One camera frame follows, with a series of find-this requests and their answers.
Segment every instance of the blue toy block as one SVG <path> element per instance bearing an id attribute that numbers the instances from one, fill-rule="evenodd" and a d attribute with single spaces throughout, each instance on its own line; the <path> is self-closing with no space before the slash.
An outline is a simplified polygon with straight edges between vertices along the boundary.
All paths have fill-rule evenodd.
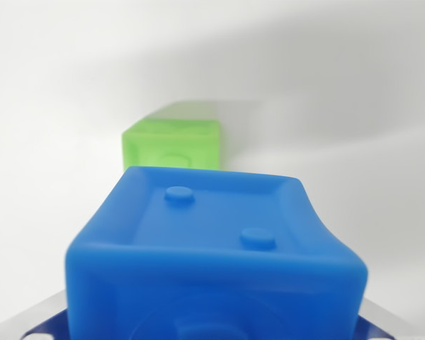
<path id="1" fill-rule="evenodd" d="M 71 340 L 350 340 L 367 270 L 295 178 L 130 167 L 67 252 Z"/>

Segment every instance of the white background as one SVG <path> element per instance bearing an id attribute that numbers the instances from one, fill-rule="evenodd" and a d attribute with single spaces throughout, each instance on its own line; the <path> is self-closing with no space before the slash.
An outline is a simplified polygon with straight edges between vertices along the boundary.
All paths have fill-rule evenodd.
<path id="1" fill-rule="evenodd" d="M 121 132 L 204 98 L 262 101 L 226 167 L 300 178 L 425 329 L 425 1 L 0 1 L 0 321 L 64 288 Z"/>

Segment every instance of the block top surface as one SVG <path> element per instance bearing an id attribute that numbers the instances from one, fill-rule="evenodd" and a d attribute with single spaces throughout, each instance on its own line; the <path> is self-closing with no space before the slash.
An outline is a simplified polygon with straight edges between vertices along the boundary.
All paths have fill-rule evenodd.
<path id="1" fill-rule="evenodd" d="M 143 137 L 165 136 L 186 139 L 189 137 L 219 137 L 220 125 L 216 120 L 172 120 L 145 118 L 126 130 L 125 135 Z"/>
<path id="2" fill-rule="evenodd" d="M 321 223 L 295 178 L 130 167 L 73 245 L 139 251 L 352 254 Z"/>

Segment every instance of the round stud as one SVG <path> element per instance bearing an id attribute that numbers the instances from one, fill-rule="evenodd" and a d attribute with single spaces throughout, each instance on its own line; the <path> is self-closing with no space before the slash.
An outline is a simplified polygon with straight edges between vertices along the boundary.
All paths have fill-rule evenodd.
<path id="1" fill-rule="evenodd" d="M 250 250 L 271 250 L 276 247 L 276 238 L 267 229 L 246 228 L 241 232 L 241 243 Z"/>
<path id="2" fill-rule="evenodd" d="M 185 186 L 171 186 L 165 191 L 165 199 L 177 203 L 192 202 L 193 191 Z"/>

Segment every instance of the green plastic cube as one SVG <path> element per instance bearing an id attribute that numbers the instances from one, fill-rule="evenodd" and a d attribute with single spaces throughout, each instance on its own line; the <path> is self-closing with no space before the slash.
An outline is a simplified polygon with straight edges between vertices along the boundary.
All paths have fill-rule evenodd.
<path id="1" fill-rule="evenodd" d="M 147 118 L 123 133 L 124 167 L 219 169 L 219 146 L 220 125 L 215 120 Z"/>

